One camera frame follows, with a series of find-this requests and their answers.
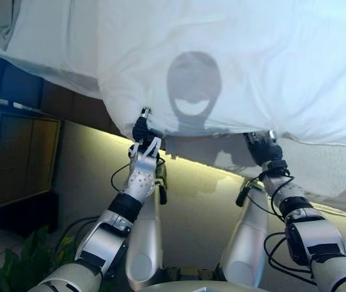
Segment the robot left hand black glove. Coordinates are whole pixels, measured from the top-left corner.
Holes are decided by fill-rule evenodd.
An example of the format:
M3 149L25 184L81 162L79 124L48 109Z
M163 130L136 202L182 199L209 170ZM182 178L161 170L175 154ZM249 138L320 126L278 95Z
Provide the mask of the robot left hand black glove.
M162 138L161 134L156 131L150 130L147 126L147 118L151 112L151 109L147 106L143 107L141 113L136 120L133 130L132 137L135 142L140 144L151 143L155 137Z

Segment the robot right hand black glove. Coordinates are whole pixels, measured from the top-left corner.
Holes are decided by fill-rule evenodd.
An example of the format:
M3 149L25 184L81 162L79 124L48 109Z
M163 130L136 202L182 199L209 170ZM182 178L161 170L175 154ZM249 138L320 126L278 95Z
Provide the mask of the robot right hand black glove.
M258 166L269 161L282 160L283 151L273 131L249 132L244 133L243 137L252 159Z

